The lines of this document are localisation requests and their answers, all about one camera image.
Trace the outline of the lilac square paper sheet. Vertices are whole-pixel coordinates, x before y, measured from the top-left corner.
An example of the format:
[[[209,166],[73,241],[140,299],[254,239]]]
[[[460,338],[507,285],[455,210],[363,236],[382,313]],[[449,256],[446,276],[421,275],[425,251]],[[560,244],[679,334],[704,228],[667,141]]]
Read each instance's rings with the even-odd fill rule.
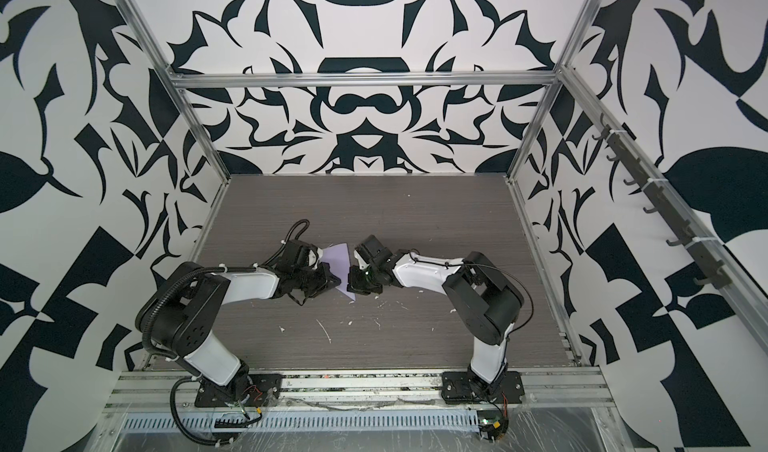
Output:
[[[348,290],[348,274],[350,269],[349,249],[346,243],[332,245],[320,250],[322,263],[330,267],[330,272],[340,280],[335,289],[345,295],[351,302],[356,300],[354,293]]]

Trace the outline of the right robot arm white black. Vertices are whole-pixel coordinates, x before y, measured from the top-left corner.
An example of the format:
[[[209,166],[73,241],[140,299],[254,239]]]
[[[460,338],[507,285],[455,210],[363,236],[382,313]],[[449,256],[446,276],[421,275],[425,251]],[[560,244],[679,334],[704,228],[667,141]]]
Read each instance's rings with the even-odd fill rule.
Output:
[[[393,252],[373,235],[355,247],[354,258],[348,287],[355,294],[396,287],[445,295],[473,336],[470,376],[487,386],[501,380],[508,367],[509,339],[525,305],[513,277],[479,252],[464,259],[425,257],[413,249]]]

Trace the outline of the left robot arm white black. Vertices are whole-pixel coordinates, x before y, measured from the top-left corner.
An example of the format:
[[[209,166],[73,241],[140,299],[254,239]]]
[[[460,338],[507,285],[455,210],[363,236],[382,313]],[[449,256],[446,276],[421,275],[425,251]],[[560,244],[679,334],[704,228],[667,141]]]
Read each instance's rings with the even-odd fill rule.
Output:
[[[136,316],[142,347],[181,365],[195,378],[230,387],[247,370],[213,332],[222,306],[289,297],[295,292],[310,299],[332,290],[341,279],[322,257],[317,247],[290,240],[263,264],[204,267],[182,263]]]

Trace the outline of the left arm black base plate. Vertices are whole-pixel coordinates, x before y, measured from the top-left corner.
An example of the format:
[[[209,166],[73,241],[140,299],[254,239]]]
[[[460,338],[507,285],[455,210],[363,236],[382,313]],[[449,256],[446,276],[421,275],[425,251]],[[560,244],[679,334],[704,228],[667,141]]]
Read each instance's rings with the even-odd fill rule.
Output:
[[[266,406],[280,397],[283,378],[278,373],[239,373],[228,385],[202,379],[194,405],[197,408]]]

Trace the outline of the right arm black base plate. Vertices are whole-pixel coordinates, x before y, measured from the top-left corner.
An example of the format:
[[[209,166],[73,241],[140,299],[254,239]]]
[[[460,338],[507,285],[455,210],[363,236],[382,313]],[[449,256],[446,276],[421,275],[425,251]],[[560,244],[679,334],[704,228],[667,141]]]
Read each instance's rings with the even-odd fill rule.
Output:
[[[522,378],[517,371],[503,370],[493,382],[483,381],[474,372],[446,371],[440,374],[442,400],[449,405],[521,404],[525,396]]]

